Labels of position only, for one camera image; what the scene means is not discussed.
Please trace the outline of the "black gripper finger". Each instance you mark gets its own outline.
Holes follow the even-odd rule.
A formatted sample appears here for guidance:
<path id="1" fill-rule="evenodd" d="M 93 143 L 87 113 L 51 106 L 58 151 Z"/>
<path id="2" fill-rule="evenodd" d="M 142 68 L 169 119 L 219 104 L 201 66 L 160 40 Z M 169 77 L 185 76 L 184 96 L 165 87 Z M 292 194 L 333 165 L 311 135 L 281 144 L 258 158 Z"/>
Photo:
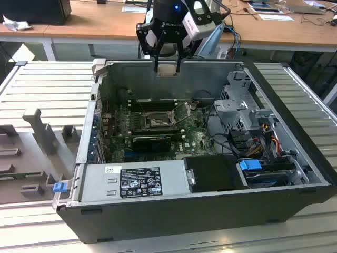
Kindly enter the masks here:
<path id="1" fill-rule="evenodd" d="M 176 65 L 176 73 L 180 72 L 180 66 L 182 59 L 187 57 L 194 56 L 196 50 L 198 49 L 198 41 L 192 41 L 186 49 L 183 47 L 183 41 L 181 39 L 178 39 L 176 42 L 177 44 L 177 52 L 178 52 L 178 58 L 177 58 L 177 65 Z"/>
<path id="2" fill-rule="evenodd" d="M 145 55 L 154 58 L 154 72 L 158 71 L 158 60 L 160 51 L 165 42 L 165 28 L 161 22 L 150 22 L 136 26 L 136 34 Z"/>

